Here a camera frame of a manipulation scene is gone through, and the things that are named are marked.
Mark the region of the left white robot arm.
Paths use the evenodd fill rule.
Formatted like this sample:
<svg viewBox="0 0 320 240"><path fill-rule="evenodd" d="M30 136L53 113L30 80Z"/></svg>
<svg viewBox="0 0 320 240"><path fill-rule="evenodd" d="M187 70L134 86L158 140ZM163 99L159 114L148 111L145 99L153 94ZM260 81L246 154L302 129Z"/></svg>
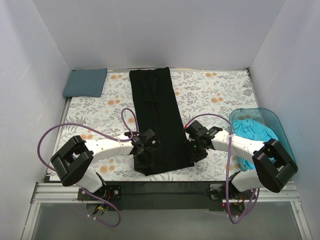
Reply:
<svg viewBox="0 0 320 240"><path fill-rule="evenodd" d="M107 183L102 176L89 169L99 160L132 155L138 165L149 167L154 163L154 151L161 142L151 130L144 133L125 132L115 138L84 140L79 135L70 138L50 159L64 187L76 185L102 198Z"/></svg>

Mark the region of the black t-shirt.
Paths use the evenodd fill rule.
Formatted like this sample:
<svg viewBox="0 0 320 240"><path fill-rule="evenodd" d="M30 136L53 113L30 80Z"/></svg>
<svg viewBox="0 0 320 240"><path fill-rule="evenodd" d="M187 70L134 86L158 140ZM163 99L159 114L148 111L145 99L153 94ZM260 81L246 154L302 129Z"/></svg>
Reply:
<svg viewBox="0 0 320 240"><path fill-rule="evenodd" d="M142 158L134 159L135 171L150 176L193 167L170 69L132 70L129 79L139 131L151 129L160 142L151 152L151 165L139 166Z"/></svg>

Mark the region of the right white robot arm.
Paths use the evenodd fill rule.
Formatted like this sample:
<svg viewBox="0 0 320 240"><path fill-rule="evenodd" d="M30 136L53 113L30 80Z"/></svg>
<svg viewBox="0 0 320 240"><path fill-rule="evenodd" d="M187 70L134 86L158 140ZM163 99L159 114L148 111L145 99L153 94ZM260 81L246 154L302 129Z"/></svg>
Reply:
<svg viewBox="0 0 320 240"><path fill-rule="evenodd" d="M253 163L254 168L238 171L227 177L227 182L214 190L214 195L236 198L242 193L259 188L266 188L279 193L298 172L298 166L276 139L268 141L251 140L237 135L230 135L220 127L210 129L197 120L188 123L189 155L198 162L207 157L208 150L222 151L243 158Z"/></svg>

